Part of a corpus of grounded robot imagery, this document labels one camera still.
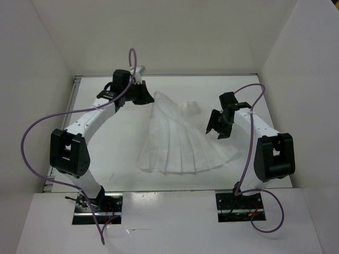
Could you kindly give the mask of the white pleated skirt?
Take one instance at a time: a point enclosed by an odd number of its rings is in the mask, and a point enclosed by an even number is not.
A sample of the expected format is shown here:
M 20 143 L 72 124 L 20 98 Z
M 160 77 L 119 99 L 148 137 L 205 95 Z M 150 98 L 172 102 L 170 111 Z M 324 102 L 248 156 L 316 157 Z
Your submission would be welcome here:
M 149 132 L 137 166 L 145 172 L 195 174 L 223 166 L 238 155 L 232 144 L 207 138 L 202 132 L 202 108 L 197 102 L 176 103 L 154 93 Z

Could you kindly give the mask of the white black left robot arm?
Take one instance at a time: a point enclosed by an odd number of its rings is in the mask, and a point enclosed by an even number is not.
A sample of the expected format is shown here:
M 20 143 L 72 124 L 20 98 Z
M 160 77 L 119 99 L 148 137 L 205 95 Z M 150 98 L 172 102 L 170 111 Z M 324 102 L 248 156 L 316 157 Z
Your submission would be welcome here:
M 55 129 L 50 139 L 50 164 L 65 174 L 72 185 L 87 195 L 86 204 L 93 211 L 100 211 L 108 201 L 105 190 L 89 170 L 91 159 L 87 145 L 97 130 L 128 101 L 136 105 L 153 103 L 146 82 L 132 84 L 117 101 L 106 105 L 119 95 L 117 89 L 101 91 L 91 110 L 84 113 L 66 129 Z

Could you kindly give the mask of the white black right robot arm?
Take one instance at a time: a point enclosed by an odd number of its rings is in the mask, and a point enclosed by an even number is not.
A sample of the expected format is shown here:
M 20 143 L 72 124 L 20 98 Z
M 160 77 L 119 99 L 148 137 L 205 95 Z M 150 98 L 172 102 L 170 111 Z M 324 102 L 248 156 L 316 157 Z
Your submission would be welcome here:
M 232 202 L 244 208 L 263 184 L 295 172 L 293 138 L 270 127 L 255 113 L 255 104 L 241 102 L 235 92 L 219 96 L 219 110 L 212 110 L 202 127 L 202 108 L 197 102 L 176 103 L 161 92 L 154 94 L 148 136 L 137 166 L 147 173 L 193 175 L 229 169 L 239 156 L 229 140 L 239 128 L 249 139 L 244 169 Z

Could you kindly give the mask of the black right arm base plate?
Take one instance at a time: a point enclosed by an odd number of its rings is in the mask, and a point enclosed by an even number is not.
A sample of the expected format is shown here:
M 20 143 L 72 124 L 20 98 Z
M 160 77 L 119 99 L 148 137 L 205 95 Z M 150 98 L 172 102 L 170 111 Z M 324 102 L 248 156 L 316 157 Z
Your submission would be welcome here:
M 235 196 L 232 192 L 216 192 L 218 222 L 265 221 L 261 195 Z

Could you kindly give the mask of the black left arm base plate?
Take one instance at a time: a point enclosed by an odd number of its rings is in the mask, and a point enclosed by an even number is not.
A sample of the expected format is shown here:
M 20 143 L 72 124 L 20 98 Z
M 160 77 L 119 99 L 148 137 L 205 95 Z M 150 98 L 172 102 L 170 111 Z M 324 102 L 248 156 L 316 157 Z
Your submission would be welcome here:
M 87 204 L 86 199 L 82 194 L 78 194 L 77 198 L 66 198 L 75 201 L 72 225 L 95 224 L 90 206 Z M 123 195 L 120 193 L 109 194 L 106 195 L 105 198 L 106 200 L 101 207 L 92 204 L 98 224 L 121 224 Z

